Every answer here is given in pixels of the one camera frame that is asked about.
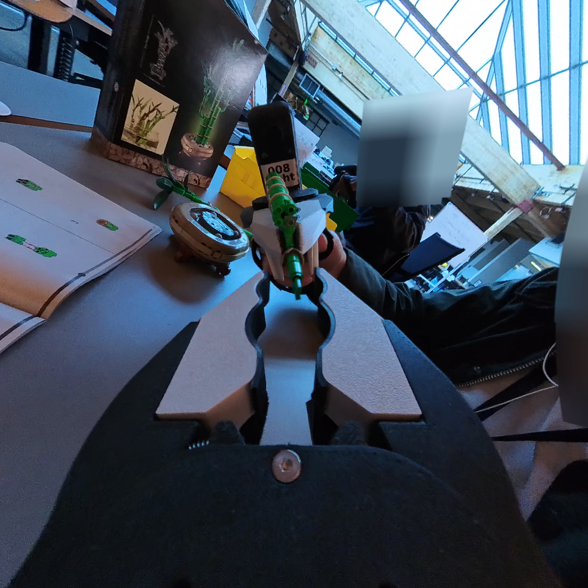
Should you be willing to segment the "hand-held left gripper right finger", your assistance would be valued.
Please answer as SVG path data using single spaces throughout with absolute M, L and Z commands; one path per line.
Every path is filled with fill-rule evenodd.
M 383 319 L 325 270 L 316 271 L 312 300 L 325 340 L 315 365 L 307 412 L 314 445 L 355 422 L 418 422 L 421 408 Z

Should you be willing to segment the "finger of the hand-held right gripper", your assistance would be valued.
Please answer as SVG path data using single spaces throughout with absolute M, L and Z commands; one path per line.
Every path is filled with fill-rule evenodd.
M 298 251 L 307 252 L 326 228 L 326 212 L 322 207 L 298 207 L 294 243 Z
M 283 281 L 283 246 L 270 210 L 254 210 L 251 232 L 253 239 L 265 254 L 274 279 Z

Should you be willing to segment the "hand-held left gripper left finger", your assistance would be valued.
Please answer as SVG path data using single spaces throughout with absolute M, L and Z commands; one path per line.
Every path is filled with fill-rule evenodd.
M 268 413 L 263 354 L 269 276 L 258 272 L 198 322 L 156 410 L 159 419 L 232 422 L 259 445 Z

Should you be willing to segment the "green bamboo stalk model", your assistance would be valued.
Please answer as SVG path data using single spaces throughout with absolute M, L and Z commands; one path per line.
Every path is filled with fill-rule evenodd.
M 286 265 L 290 278 L 290 290 L 296 300 L 300 300 L 303 290 L 303 254 L 296 246 L 295 233 L 298 225 L 298 207 L 290 197 L 282 176 L 270 171 L 266 176 L 268 189 L 268 208 L 281 244 L 282 261 Z

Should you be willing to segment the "yellow plastic bin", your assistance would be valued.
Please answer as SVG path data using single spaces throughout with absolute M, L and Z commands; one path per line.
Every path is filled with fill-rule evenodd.
M 319 194 L 335 197 L 312 169 L 301 168 L 301 180 L 303 187 L 311 187 L 317 189 Z M 266 195 L 253 146 L 235 146 L 220 191 L 243 208 L 251 206 L 254 199 Z

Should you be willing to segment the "person's right forearm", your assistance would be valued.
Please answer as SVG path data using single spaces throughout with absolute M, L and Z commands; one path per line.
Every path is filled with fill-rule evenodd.
M 346 254 L 339 281 L 393 322 L 456 386 L 541 364 L 555 343 L 558 268 L 519 281 L 422 293 Z

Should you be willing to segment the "grey desk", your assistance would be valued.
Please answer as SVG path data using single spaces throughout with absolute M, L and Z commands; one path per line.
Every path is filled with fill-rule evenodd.
M 160 349 L 249 280 L 250 256 L 220 278 L 177 263 L 154 177 L 99 156 L 89 134 L 1 124 L 1 141 L 161 228 L 119 266 L 74 291 L 1 353 L 1 587 L 36 543 L 67 473 L 113 398 Z

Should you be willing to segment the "person's right hand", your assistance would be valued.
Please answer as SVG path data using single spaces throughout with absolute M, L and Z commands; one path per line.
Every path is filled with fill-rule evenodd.
M 346 254 L 346 250 L 342 244 L 341 239 L 339 238 L 339 235 L 334 232 L 334 231 L 328 231 L 330 238 L 326 237 L 326 230 L 325 232 L 323 232 L 323 234 L 320 235 L 318 241 L 315 243 L 318 246 L 318 253 L 322 254 L 325 251 L 328 250 L 328 246 L 330 244 L 330 240 L 331 239 L 333 241 L 333 248 L 330 252 L 330 254 L 322 260 L 319 260 L 319 266 L 320 268 L 324 269 L 326 272 L 328 272 L 330 275 L 332 275 L 335 279 L 338 279 L 338 277 L 340 276 L 342 270 L 345 268 L 346 265 L 346 261 L 347 261 L 347 254 Z M 269 262 L 267 260 L 265 251 L 261 248 L 261 246 L 259 247 L 259 255 L 261 258 L 261 262 L 262 262 L 262 269 L 269 272 L 270 275 L 273 275 L 272 269 L 269 265 Z M 315 276 L 316 273 L 316 268 L 312 265 L 312 263 L 308 263 L 305 262 L 302 265 L 303 268 L 303 279 L 302 279 L 302 287 L 307 286 L 308 284 L 310 284 Z M 287 265 L 285 265 L 283 267 L 283 275 L 284 278 L 283 280 L 278 280 L 276 278 L 274 278 L 274 282 L 284 288 L 291 288 L 291 280 L 288 274 L 288 267 Z

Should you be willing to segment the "green plastic bin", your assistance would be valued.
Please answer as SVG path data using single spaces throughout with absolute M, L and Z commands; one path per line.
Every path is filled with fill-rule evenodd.
M 316 189 L 319 194 L 327 194 L 333 199 L 333 211 L 330 213 L 330 218 L 336 224 L 336 230 L 338 232 L 349 230 L 357 218 L 357 212 L 331 191 L 327 176 L 306 162 L 301 168 L 300 177 L 303 188 Z

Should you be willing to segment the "tan round pot base model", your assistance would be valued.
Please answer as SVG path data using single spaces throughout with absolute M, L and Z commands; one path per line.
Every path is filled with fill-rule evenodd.
M 248 232 L 208 204 L 177 204 L 170 212 L 169 223 L 177 243 L 174 260 L 197 259 L 221 276 L 229 275 L 230 264 L 243 258 L 250 248 Z

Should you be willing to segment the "green sprig with leaves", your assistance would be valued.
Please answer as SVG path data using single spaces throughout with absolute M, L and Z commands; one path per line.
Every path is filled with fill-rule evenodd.
M 185 200 L 175 205 L 169 214 L 169 224 L 173 234 L 187 247 L 195 249 L 196 244 L 206 246 L 227 245 L 245 251 L 251 244 L 251 234 L 240 228 L 212 202 L 196 196 L 188 188 L 187 178 L 176 179 L 171 164 L 164 158 L 164 175 L 156 181 L 160 192 L 153 201 L 153 208 L 158 209 L 172 195 L 179 195 Z

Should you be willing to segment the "navy chair back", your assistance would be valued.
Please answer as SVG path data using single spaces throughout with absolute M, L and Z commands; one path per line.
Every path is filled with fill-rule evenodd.
M 423 272 L 448 262 L 465 251 L 463 247 L 453 245 L 443 239 L 439 233 L 433 233 L 408 255 L 398 269 L 404 280 L 411 279 Z

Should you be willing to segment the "black toy set box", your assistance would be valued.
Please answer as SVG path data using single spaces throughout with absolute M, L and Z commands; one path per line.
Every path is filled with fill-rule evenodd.
M 209 187 L 268 53 L 243 1 L 119 1 L 92 141 Z

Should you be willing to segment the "open instruction booklet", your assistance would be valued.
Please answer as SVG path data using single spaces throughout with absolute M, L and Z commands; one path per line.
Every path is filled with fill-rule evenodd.
M 160 232 L 158 225 L 1 143 L 1 351 Z

